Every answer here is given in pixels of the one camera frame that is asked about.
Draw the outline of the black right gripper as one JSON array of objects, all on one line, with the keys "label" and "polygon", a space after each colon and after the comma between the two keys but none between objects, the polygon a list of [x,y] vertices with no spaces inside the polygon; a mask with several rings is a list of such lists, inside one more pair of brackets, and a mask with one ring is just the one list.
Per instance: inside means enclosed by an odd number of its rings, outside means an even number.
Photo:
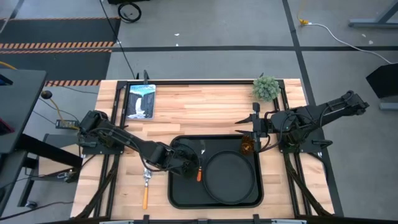
[{"label": "black right gripper", "polygon": [[[243,131],[243,130],[236,130],[236,132],[241,133],[245,136],[249,136],[250,138],[253,138],[254,152],[256,152],[256,153],[265,152],[265,151],[268,151],[268,150],[274,148],[274,145],[269,145],[270,141],[271,141],[271,137],[269,136],[270,126],[269,126],[269,120],[267,119],[268,115],[274,113],[274,111],[267,111],[267,112],[265,112],[264,117],[260,118],[260,116],[259,116],[260,104],[253,103],[252,108],[255,113],[250,114],[245,119],[237,121],[236,124],[252,122],[253,123],[253,132],[252,131]],[[261,138],[263,138],[263,135],[265,135],[265,138],[267,138],[267,143],[265,146],[262,147]]]}]

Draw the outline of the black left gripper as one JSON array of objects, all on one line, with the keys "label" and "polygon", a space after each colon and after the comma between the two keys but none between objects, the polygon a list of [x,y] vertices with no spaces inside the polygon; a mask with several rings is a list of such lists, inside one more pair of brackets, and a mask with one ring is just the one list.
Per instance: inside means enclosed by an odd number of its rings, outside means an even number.
[{"label": "black left gripper", "polygon": [[184,178],[196,177],[200,166],[199,154],[203,146],[196,141],[180,139],[171,144],[174,153],[169,161],[168,171]]}]

